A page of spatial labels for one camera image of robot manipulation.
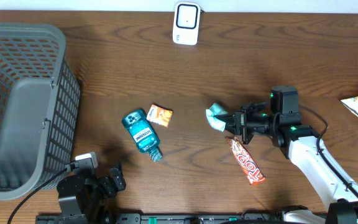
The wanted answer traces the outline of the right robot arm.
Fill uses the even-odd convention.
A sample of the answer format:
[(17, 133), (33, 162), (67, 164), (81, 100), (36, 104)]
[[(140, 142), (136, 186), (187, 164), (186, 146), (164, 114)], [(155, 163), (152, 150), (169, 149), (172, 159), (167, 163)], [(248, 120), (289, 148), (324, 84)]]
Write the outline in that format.
[(242, 217), (239, 223), (358, 223), (358, 183), (329, 153), (324, 134), (302, 124), (299, 109), (296, 88), (281, 85), (272, 87), (268, 102), (249, 103), (232, 114), (217, 103), (206, 110), (212, 128), (232, 134), (226, 140), (250, 184), (263, 182), (265, 176), (245, 146), (255, 135), (267, 136), (302, 171), (327, 210), (319, 216), (292, 206), (274, 215)]

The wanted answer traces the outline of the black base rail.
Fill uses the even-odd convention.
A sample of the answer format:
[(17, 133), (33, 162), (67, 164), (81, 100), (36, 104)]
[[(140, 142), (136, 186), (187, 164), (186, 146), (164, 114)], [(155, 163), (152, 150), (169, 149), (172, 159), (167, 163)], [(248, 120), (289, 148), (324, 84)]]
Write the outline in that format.
[(322, 217), (307, 210), (287, 214), (245, 212), (242, 215), (141, 215), (121, 213), (106, 215), (95, 223), (111, 224), (215, 224), (215, 223), (325, 223)]

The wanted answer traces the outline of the orange chocolate bar wrapper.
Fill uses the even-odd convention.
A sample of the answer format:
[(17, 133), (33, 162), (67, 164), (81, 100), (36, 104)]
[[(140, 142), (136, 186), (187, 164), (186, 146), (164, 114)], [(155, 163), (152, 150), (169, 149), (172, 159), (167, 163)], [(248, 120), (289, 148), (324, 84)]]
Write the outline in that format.
[(264, 182), (266, 180), (265, 176), (260, 171), (251, 154), (242, 145), (239, 138), (234, 136), (233, 138), (225, 137), (225, 139), (229, 144), (236, 161), (246, 175), (250, 185), (257, 185)]

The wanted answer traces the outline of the grey plastic mesh basket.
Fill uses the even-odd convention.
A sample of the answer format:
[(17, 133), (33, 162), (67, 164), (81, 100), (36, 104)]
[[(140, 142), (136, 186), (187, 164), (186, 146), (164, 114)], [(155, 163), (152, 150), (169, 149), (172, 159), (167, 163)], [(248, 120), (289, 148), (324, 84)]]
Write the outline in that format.
[(64, 178), (81, 96), (65, 52), (55, 26), (0, 23), (0, 200)]

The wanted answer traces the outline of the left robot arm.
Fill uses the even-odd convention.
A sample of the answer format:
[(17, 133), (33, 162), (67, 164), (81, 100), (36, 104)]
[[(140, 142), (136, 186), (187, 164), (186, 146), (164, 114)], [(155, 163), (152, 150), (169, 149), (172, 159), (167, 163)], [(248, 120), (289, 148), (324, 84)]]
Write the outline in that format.
[(114, 164), (109, 175), (97, 177), (90, 158), (72, 162), (73, 175), (57, 185), (58, 202), (63, 223), (116, 223), (106, 201), (126, 189), (120, 162)]

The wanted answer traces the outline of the white barcode scanner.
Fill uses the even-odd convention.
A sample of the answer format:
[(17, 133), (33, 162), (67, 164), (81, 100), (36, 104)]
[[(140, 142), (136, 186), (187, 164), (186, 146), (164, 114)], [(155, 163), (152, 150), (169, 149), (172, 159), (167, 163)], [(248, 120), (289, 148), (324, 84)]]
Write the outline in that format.
[(179, 2), (175, 6), (172, 39), (180, 45), (198, 42), (201, 8), (197, 3)]

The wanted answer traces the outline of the blue Listerine mouthwash bottle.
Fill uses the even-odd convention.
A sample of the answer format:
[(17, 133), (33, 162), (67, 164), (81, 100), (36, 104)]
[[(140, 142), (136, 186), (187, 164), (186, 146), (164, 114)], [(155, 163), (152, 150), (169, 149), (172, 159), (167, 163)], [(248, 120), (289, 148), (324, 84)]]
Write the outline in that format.
[(147, 121), (143, 110), (135, 110), (123, 117), (122, 125), (131, 135), (139, 152), (148, 154), (153, 162), (162, 159), (160, 139)]

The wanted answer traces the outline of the pale green snack packet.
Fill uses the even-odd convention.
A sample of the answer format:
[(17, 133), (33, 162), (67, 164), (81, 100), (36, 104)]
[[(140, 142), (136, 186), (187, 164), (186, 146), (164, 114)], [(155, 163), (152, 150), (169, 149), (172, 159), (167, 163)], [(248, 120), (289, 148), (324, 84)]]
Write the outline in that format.
[(220, 132), (225, 130), (226, 122), (217, 119), (218, 115), (227, 115), (228, 112), (219, 104), (214, 103), (209, 109), (206, 110), (206, 118), (209, 125)]

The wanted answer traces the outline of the small orange tissue pack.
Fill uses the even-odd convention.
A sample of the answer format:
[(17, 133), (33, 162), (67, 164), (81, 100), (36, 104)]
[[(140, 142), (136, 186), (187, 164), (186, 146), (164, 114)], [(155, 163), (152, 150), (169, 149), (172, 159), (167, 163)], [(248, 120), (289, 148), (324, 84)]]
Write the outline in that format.
[(157, 105), (151, 105), (146, 119), (151, 123), (155, 123), (164, 127), (168, 127), (173, 116), (173, 111), (159, 107)]

